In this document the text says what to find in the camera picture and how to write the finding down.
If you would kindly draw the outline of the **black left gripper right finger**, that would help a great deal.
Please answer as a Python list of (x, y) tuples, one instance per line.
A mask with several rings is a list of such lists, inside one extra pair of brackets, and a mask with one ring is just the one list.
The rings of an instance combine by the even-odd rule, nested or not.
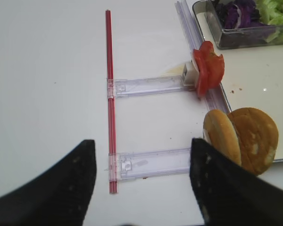
[(283, 190), (202, 138), (191, 142), (191, 186), (207, 226), (283, 226)]

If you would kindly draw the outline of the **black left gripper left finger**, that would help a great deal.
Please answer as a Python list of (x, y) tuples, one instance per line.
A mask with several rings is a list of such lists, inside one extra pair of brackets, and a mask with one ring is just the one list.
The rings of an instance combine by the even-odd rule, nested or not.
[(84, 140), (46, 172), (0, 197), (0, 226), (81, 226), (95, 181), (95, 142)]

